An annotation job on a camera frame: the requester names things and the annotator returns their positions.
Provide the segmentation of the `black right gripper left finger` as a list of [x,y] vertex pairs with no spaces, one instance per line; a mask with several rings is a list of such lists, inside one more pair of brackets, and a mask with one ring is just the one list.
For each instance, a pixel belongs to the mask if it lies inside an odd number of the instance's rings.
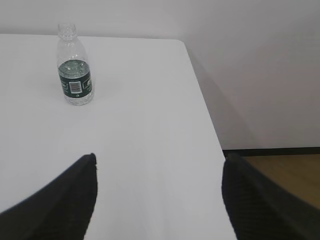
[[0,214],[2,240],[82,240],[98,195],[97,159],[83,155],[39,191]]

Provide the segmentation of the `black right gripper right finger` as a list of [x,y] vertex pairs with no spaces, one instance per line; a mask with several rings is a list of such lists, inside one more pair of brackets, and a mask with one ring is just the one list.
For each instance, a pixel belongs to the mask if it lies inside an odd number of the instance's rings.
[[318,240],[320,211],[236,153],[223,165],[221,194],[238,240]]

